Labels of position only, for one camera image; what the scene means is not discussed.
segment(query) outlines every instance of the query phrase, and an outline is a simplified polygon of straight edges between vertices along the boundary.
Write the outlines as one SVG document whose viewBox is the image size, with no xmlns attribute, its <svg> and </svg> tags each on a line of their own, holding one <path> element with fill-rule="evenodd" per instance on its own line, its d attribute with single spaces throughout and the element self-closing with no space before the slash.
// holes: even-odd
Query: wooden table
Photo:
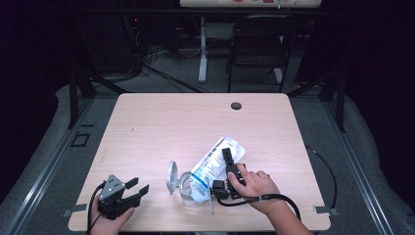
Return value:
<svg viewBox="0 0 415 235">
<path fill-rule="evenodd" d="M 239 102 L 241 110 L 231 104 Z M 167 165 L 179 175 L 191 170 L 221 136 L 230 136 L 247 152 L 248 170 L 267 172 L 281 192 L 299 207 L 310 230 L 330 227 L 289 99 L 284 94 L 123 94 L 119 96 L 91 165 L 78 204 L 88 204 L 94 189 L 110 173 L 123 182 L 139 177 L 123 198 L 150 184 L 141 206 L 123 231 L 269 231 L 271 223 L 249 205 L 225 208 L 214 202 L 189 208 L 165 185 Z M 69 229 L 85 231 L 87 211 L 74 212 Z"/>
</svg>

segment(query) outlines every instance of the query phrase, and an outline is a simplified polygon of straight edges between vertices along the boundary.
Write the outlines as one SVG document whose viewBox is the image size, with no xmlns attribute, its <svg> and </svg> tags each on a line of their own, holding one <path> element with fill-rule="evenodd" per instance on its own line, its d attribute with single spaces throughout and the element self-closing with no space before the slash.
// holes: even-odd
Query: metal rail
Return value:
<svg viewBox="0 0 415 235">
<path fill-rule="evenodd" d="M 51 183 L 59 165 L 61 164 L 65 150 L 70 143 L 70 139 L 75 137 L 77 129 L 80 127 L 80 123 L 86 116 L 87 111 L 91 108 L 93 100 L 85 99 L 84 103 L 80 108 L 80 117 L 78 122 L 72 129 L 68 129 L 62 138 L 58 148 L 56 149 L 52 159 L 45 165 L 43 170 L 40 172 L 29 193 L 25 197 L 21 207 L 16 213 L 14 219 L 10 223 L 6 234 L 22 234 L 28 222 L 31 219 L 34 211 L 37 208 L 40 200 L 45 194 L 49 184 Z"/>
<path fill-rule="evenodd" d="M 372 215 L 373 221 L 375 222 L 375 225 L 378 228 L 379 234 L 394 234 L 388 222 L 388 219 L 386 218 L 385 213 L 382 210 L 382 206 L 379 203 L 378 197 L 376 196 L 375 192 L 370 186 L 370 183 L 366 177 L 366 174 L 362 166 L 360 165 L 357 155 L 354 153 L 353 148 L 351 147 L 350 142 L 348 141 L 346 133 L 341 132 L 337 126 L 336 120 L 334 118 L 333 107 L 331 107 L 330 104 L 325 102 L 323 103 L 323 108 L 329 116 L 330 123 L 336 130 L 339 139 L 342 141 L 342 144 L 346 151 L 346 160 L 348 162 L 348 166 L 350 167 L 351 174 L 353 175 L 356 181 L 357 187 L 359 188 L 363 200 L 366 203 L 367 209 Z"/>
</svg>

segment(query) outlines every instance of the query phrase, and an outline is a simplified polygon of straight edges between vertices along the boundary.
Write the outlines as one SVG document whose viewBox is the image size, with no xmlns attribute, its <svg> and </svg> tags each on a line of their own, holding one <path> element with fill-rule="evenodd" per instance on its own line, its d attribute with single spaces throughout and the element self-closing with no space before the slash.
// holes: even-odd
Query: black cable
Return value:
<svg viewBox="0 0 415 235">
<path fill-rule="evenodd" d="M 334 185 L 335 185 L 335 193 L 334 193 L 335 195 L 334 195 L 334 198 L 333 198 L 333 203 L 332 203 L 331 208 L 334 208 L 335 205 L 336 205 L 337 196 L 338 196 L 338 183 L 337 183 L 337 179 L 336 179 L 335 173 L 333 172 L 333 170 L 330 167 L 330 165 L 315 150 L 311 149 L 310 147 L 308 147 L 306 145 L 305 145 L 305 148 L 307 150 L 311 151 L 314 155 L 316 155 L 321 160 L 321 162 L 323 162 L 323 164 L 329 169 L 330 174 L 332 175 L 333 182 L 334 182 Z"/>
<path fill-rule="evenodd" d="M 297 207 L 297 205 L 289 197 L 284 196 L 282 194 L 267 194 L 267 195 L 262 195 L 262 196 L 257 197 L 257 198 L 249 198 L 249 199 L 246 199 L 243 202 L 233 203 L 233 204 L 225 204 L 220 199 L 217 199 L 217 202 L 220 205 L 224 206 L 224 207 L 236 207 L 236 206 L 240 206 L 240 205 L 244 205 L 244 204 L 261 202 L 262 200 L 271 200 L 271 199 L 279 199 L 279 200 L 286 201 L 294 209 L 294 212 L 296 213 L 297 218 L 301 221 L 300 210 Z"/>
<path fill-rule="evenodd" d="M 170 83 L 170 85 L 176 87 L 177 90 L 179 90 L 181 93 L 184 93 L 184 91 L 182 89 L 180 89 L 180 87 L 178 87 L 176 84 L 174 84 L 172 81 L 170 81 L 169 79 L 167 79 L 167 82 Z"/>
<path fill-rule="evenodd" d="M 135 70 L 135 71 L 132 71 L 128 74 L 124 74 L 123 76 L 117 77 L 117 78 L 108 78 L 108 77 L 106 77 L 106 80 L 108 80 L 112 83 L 118 83 L 118 82 L 130 80 L 130 79 L 136 77 L 138 74 L 140 74 L 140 72 L 141 72 L 141 70 Z"/>
<path fill-rule="evenodd" d="M 183 85 L 183 86 L 185 86 L 185 87 L 187 87 L 187 88 L 189 88 L 189 89 L 191 89 L 191 90 L 193 90 L 193 91 L 195 91 L 195 92 L 197 92 L 197 93 L 204 93 L 204 92 L 208 92 L 208 91 L 207 91 L 206 89 L 204 89 L 203 87 L 195 86 L 195 85 L 192 85 L 192 84 L 187 83 L 187 82 L 185 82 L 185 81 L 182 81 L 182 80 L 180 80 L 180 79 L 174 78 L 174 77 L 172 77 L 172 76 L 171 76 L 171 75 L 169 75 L 169 74 L 166 74 L 166 73 L 164 73 L 164 72 L 162 72 L 162 71 L 159 71 L 159 70 L 156 70 L 156 69 L 154 69 L 154 68 L 151 68 L 151 67 L 149 67 L 149 66 L 147 66 L 147 65 L 143 65 L 143 67 L 144 67 L 144 68 L 146 68 L 146 69 L 148 69 L 150 72 L 152 72 L 152 73 L 154 73 L 154 74 L 156 74 L 156 75 L 159 75 L 159 76 L 161 76 L 161 77 L 163 77 L 163 78 L 165 78 L 165 79 L 167 79 L 167 80 L 174 81 L 174 82 L 176 82 L 176 83 L 178 83 L 178 84 L 180 84 L 180 85 Z"/>
<path fill-rule="evenodd" d="M 92 229 L 92 226 L 91 226 L 91 211 L 92 211 L 92 204 L 94 203 L 94 199 L 95 199 L 95 195 L 97 195 L 97 192 L 100 190 L 100 189 L 103 189 L 104 188 L 104 185 L 106 184 L 106 182 L 107 181 L 104 181 L 102 184 L 100 184 L 96 189 L 95 189 L 95 191 L 94 191 L 94 193 L 92 194 L 92 196 L 91 196 L 91 200 L 89 200 L 89 206 L 88 206 L 88 217 L 87 217 L 87 230 L 86 230 L 86 234 L 90 234 L 91 233 L 91 229 Z"/>
<path fill-rule="evenodd" d="M 95 223 L 98 221 L 98 218 L 100 218 L 101 216 L 102 216 L 102 214 L 100 213 L 100 214 L 98 215 L 98 217 L 97 217 L 97 218 L 95 218 L 94 222 L 92 223 L 91 227 L 89 228 L 89 231 L 91 231 L 91 230 L 92 230 L 92 228 L 94 227 Z"/>
</svg>

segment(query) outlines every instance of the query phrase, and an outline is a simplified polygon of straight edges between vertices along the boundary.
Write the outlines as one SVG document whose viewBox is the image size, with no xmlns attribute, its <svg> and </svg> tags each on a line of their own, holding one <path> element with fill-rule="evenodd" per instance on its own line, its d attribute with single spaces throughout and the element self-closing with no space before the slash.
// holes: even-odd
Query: wire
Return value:
<svg viewBox="0 0 415 235">
<path fill-rule="evenodd" d="M 141 72 L 141 70 L 136 70 L 136 71 L 132 71 L 130 74 L 126 74 L 126 75 L 123 75 L 121 77 L 117 77 L 117 78 L 105 77 L 105 79 L 112 82 L 112 83 L 118 83 L 118 82 L 130 80 L 130 79 L 134 78 L 135 76 L 139 75 L 140 72 Z"/>
<path fill-rule="evenodd" d="M 244 204 L 251 204 L 251 203 L 255 203 L 255 202 L 261 202 L 262 200 L 271 200 L 271 199 L 280 199 L 280 200 L 286 201 L 294 209 L 297 218 L 299 220 L 301 220 L 300 210 L 297 207 L 297 205 L 289 197 L 284 196 L 282 194 L 267 194 L 267 195 L 262 195 L 262 196 L 257 197 L 257 198 L 249 198 L 249 199 L 246 199 L 243 202 L 233 203 L 233 204 L 225 204 L 220 199 L 217 199 L 217 202 L 220 205 L 224 206 L 224 207 L 237 207 L 237 206 L 244 205 Z"/>
<path fill-rule="evenodd" d="M 181 49 L 181 48 L 179 48 L 178 49 L 178 52 L 180 52 L 180 55 L 182 55 L 182 56 L 184 56 L 184 57 L 188 57 L 188 58 L 191 58 L 191 57 L 195 57 L 195 56 L 197 56 L 198 54 L 199 54 L 199 52 L 201 52 L 201 47 L 199 47 L 199 48 L 187 48 L 187 49 Z M 187 55 L 186 53 L 184 53 L 184 51 L 190 51 L 190 50 L 198 50 L 198 51 L 196 51 L 194 54 L 192 54 L 192 55 Z"/>
<path fill-rule="evenodd" d="M 199 25 L 198 23 L 196 23 L 195 18 L 192 18 L 192 20 L 193 20 L 193 23 L 195 24 L 196 29 L 198 30 L 198 33 L 201 34 L 201 30 L 199 29 Z"/>
<path fill-rule="evenodd" d="M 161 76 L 161 77 L 163 77 L 164 79 L 166 79 L 167 81 L 174 81 L 174 82 L 176 82 L 176 83 L 178 83 L 178 84 L 180 84 L 180 85 L 183 85 L 183 86 L 185 86 L 185 87 L 187 87 L 187 88 L 189 88 L 189 89 L 191 89 L 191 90 L 193 90 L 193 91 L 195 91 L 195 92 L 197 92 L 197 93 L 204 93 L 204 92 L 209 92 L 208 90 L 206 90 L 206 89 L 204 89 L 203 87 L 200 87 L 200 86 L 195 86 L 195 85 L 192 85 L 192 84 L 190 84 L 190 83 L 187 83 L 187 82 L 185 82 L 185 81 L 182 81 L 182 80 L 179 80 L 179 79 L 177 79 L 177 78 L 174 78 L 174 77 L 172 77 L 171 75 L 169 75 L 169 74 L 166 74 L 166 73 L 164 73 L 164 72 L 162 72 L 162 71 L 159 71 L 159 70 L 156 70 L 156 69 L 154 69 L 154 68 L 151 68 L 151 67 L 149 67 L 149 66 L 147 66 L 147 65 L 143 65 L 143 67 L 144 68 L 146 68 L 146 69 L 148 69 L 150 72 L 152 72 L 152 73 L 154 73 L 154 74 L 156 74 L 156 75 L 159 75 L 159 76 Z"/>
<path fill-rule="evenodd" d="M 184 91 L 180 89 L 180 87 L 178 87 L 176 84 L 174 84 L 171 80 L 166 79 L 166 81 L 170 83 L 172 86 L 176 87 L 176 89 L 179 90 L 181 93 L 184 93 Z"/>
<path fill-rule="evenodd" d="M 163 52 L 161 46 L 153 46 L 146 52 L 146 56 L 143 57 L 143 66 L 149 65 L 151 62 L 156 61 L 159 58 L 159 53 Z"/>
<path fill-rule="evenodd" d="M 103 189 L 104 188 L 104 185 L 106 184 L 106 182 L 107 181 L 104 181 L 102 184 L 100 184 L 96 189 L 95 189 L 95 191 L 94 191 L 94 193 L 92 194 L 92 196 L 91 196 L 91 200 L 89 200 L 89 206 L 88 206 L 88 218 L 87 218 L 87 230 L 86 230 L 86 234 L 90 234 L 91 233 L 91 229 L 92 229 L 92 226 L 94 226 L 94 224 L 95 224 L 95 222 L 98 220 L 98 218 L 101 216 L 101 214 L 100 214 L 100 216 L 98 216 L 96 219 L 95 219 L 95 221 L 94 221 L 94 223 L 92 224 L 92 226 L 91 226 L 91 211 L 92 211 L 92 204 L 94 203 L 94 199 L 95 199 L 95 195 L 97 195 L 97 192 L 100 190 L 100 189 Z"/>
<path fill-rule="evenodd" d="M 337 179 L 336 179 L 335 173 L 333 172 L 333 170 L 330 167 L 330 165 L 315 150 L 311 149 L 310 147 L 308 147 L 306 145 L 305 145 L 305 148 L 307 150 L 311 151 L 314 155 L 316 155 L 321 160 L 321 162 L 323 162 L 323 164 L 329 169 L 330 174 L 333 177 L 333 182 L 334 182 L 334 185 L 335 185 L 335 195 L 334 195 L 334 198 L 333 198 L 333 203 L 332 203 L 331 208 L 334 208 L 335 205 L 336 205 L 337 196 L 338 196 L 338 183 L 337 183 Z"/>
<path fill-rule="evenodd" d="M 94 220 L 94 222 L 92 223 L 92 225 L 91 225 L 91 227 L 89 228 L 89 231 L 91 231 L 92 230 L 92 228 L 94 227 L 94 225 L 95 225 L 95 223 L 97 222 L 97 220 L 98 220 L 98 218 L 100 218 L 101 217 L 101 213 L 98 215 L 98 217 L 97 218 L 95 218 L 95 220 Z"/>
</svg>

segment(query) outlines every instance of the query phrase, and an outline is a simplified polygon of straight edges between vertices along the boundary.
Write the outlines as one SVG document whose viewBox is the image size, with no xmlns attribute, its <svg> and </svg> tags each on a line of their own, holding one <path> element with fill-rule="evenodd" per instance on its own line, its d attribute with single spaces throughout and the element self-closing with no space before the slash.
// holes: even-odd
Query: hand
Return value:
<svg viewBox="0 0 415 235">
<path fill-rule="evenodd" d="M 91 223 L 93 223 L 95 219 L 101 214 L 98 211 L 98 201 L 99 201 L 99 195 L 95 197 L 94 202 L 92 204 Z M 125 222 L 134 214 L 134 211 L 135 211 L 135 208 L 130 208 L 120 217 L 116 218 L 115 220 L 110 220 L 110 219 L 100 216 L 98 220 L 95 222 L 94 226 L 92 227 L 91 235 L 94 235 L 94 234 L 116 235 L 118 234 L 119 229 L 121 229 L 121 227 L 125 224 Z"/>
<path fill-rule="evenodd" d="M 242 164 L 236 164 L 238 170 L 246 182 L 246 186 L 241 184 L 232 172 L 228 173 L 229 182 L 244 198 L 255 198 L 266 194 L 280 194 L 277 185 L 272 181 L 267 173 L 260 170 L 257 173 L 248 172 Z M 269 215 L 277 207 L 285 202 L 280 200 L 262 201 L 251 203 L 251 206 L 256 210 Z"/>
</svg>

